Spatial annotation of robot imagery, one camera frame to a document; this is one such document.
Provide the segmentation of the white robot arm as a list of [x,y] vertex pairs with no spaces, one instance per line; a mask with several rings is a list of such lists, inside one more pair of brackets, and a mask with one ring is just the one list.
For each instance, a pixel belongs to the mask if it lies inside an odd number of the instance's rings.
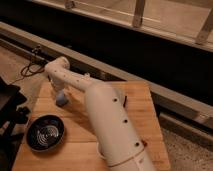
[[85,93],[86,112],[109,170],[157,171],[118,91],[110,83],[69,67],[67,58],[59,57],[45,65],[45,72],[57,90],[68,84]]

